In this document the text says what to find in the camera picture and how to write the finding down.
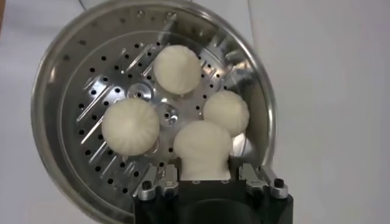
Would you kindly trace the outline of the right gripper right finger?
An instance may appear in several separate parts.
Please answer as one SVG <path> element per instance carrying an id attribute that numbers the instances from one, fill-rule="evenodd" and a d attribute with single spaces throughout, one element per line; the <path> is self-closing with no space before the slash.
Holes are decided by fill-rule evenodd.
<path id="1" fill-rule="evenodd" d="M 268 165 L 254 166 L 241 158 L 230 157 L 228 160 L 232 180 L 243 180 L 250 194 L 255 191 L 269 190 L 271 197 L 286 199 L 289 195 L 284 179 L 278 178 Z"/>

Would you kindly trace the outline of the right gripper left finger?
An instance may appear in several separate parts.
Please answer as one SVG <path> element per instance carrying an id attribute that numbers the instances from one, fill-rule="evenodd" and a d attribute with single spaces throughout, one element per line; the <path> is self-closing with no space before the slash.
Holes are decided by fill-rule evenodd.
<path id="1" fill-rule="evenodd" d="M 179 186 L 178 170 L 175 165 L 168 164 L 163 167 L 149 165 L 146 173 L 141 177 L 133 197 L 141 201 L 153 200 L 158 194 L 177 194 Z"/>

